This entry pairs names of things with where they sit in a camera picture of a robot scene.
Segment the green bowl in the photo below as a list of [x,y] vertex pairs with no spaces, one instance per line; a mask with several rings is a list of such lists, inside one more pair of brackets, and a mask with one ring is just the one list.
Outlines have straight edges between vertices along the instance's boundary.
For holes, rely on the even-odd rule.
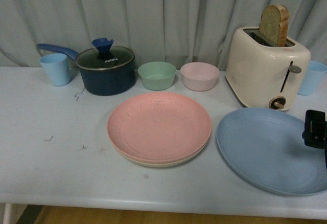
[[141,65],[137,72],[144,87],[164,90],[173,85],[176,67],[167,62],[155,61]]

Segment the bread slice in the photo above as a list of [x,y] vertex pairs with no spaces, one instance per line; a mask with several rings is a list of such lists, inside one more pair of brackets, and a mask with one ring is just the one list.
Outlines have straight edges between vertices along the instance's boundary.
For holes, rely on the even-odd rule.
[[259,32],[264,34],[278,47],[284,47],[287,38],[290,13],[282,4],[270,5],[261,15]]

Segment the navy blue saucepan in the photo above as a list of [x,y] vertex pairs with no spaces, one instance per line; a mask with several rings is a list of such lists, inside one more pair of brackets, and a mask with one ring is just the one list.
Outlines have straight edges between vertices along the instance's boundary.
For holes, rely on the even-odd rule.
[[92,41],[95,48],[80,54],[76,51],[41,43],[39,49],[66,54],[79,67],[84,86],[94,95],[110,96],[127,91],[135,85],[135,55],[125,47],[112,46],[113,40]]

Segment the cup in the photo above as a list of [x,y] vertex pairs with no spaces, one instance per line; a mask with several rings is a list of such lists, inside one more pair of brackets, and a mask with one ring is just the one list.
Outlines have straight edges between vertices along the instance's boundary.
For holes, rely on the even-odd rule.
[[40,59],[40,63],[54,86],[64,86],[71,81],[67,55],[45,55]]
[[327,72],[327,66],[318,61],[311,60],[297,94],[310,95],[316,90]]

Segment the pot handle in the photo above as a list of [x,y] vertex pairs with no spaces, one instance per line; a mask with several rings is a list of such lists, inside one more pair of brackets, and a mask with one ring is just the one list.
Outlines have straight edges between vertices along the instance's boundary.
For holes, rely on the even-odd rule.
[[51,45],[51,44],[46,44],[46,43],[40,43],[36,45],[39,49],[44,49],[44,50],[49,50],[52,52],[56,53],[61,53],[67,55],[69,58],[71,58],[73,61],[76,60],[76,57],[78,53],[75,50],[65,48],[65,47],[60,47],[56,45]]

